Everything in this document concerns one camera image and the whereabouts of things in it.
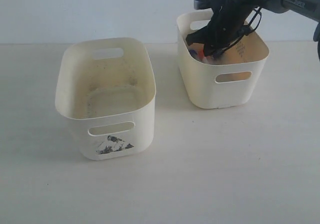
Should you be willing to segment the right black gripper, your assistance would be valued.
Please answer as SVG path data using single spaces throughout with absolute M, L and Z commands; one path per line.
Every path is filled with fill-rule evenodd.
M 219 57 L 220 49 L 227 47 L 238 37 L 238 31 L 251 13 L 247 2 L 226 0 L 217 17 L 211 19 L 208 27 L 203 27 L 186 36 L 188 45 L 204 44 L 205 57 Z

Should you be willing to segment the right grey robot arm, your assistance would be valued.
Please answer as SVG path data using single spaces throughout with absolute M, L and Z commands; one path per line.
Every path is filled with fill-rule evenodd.
M 320 0 L 193 0 L 196 10 L 212 10 L 208 24 L 188 34 L 187 45 L 202 44 L 205 56 L 219 58 L 255 30 L 247 17 L 261 17 L 262 10 L 276 14 L 293 11 L 315 22 L 320 20 Z

